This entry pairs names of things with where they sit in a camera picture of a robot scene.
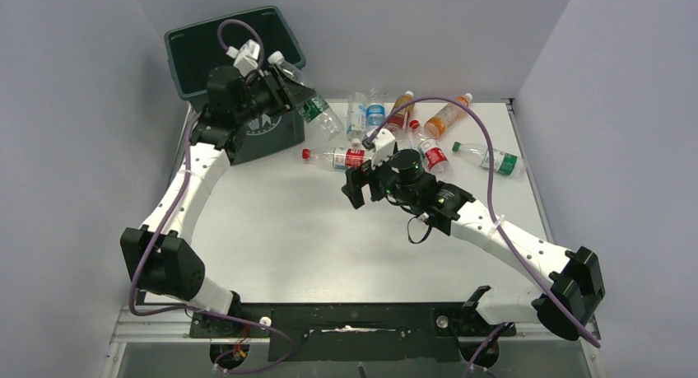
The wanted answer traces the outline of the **clear bottle red label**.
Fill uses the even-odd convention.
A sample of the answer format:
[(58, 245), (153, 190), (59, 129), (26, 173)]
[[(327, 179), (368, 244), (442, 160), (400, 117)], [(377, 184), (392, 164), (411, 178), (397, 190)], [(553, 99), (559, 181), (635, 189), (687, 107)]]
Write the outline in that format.
[(374, 153), (365, 149), (359, 138), (352, 138), (347, 147), (304, 148), (301, 158), (307, 165), (325, 170), (348, 170), (361, 167)]

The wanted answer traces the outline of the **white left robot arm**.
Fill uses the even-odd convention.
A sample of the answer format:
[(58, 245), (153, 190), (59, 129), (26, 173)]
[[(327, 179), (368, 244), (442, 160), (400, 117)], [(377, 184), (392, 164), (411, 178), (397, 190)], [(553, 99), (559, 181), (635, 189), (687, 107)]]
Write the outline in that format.
[(137, 228), (120, 238), (131, 286), (128, 307), (137, 294), (168, 296), (170, 308), (215, 316), (232, 315), (240, 297), (207, 276), (204, 262), (191, 246), (198, 219), (217, 181), (239, 155), (249, 122), (295, 114), (311, 99), (314, 88), (292, 81), (273, 66), (265, 66), (248, 81), (232, 66), (210, 71), (207, 103), (185, 129), (184, 161), (163, 198)]

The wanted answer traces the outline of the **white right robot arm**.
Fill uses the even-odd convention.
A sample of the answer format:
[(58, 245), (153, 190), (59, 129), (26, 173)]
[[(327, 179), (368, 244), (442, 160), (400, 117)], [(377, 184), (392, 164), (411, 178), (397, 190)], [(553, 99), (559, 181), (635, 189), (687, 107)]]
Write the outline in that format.
[(535, 286), (519, 294), (492, 285), (478, 287), (463, 305), (463, 323), (471, 333), (484, 334), (498, 324), (539, 323), (560, 338), (600, 345), (586, 327), (605, 296), (592, 250), (554, 245), (492, 214), (466, 190), (426, 172), (411, 149), (378, 165), (367, 161), (346, 170), (345, 176), (342, 192), (355, 209), (364, 205), (362, 190), (368, 187), (372, 201), (386, 199), (428, 229), (480, 248)]

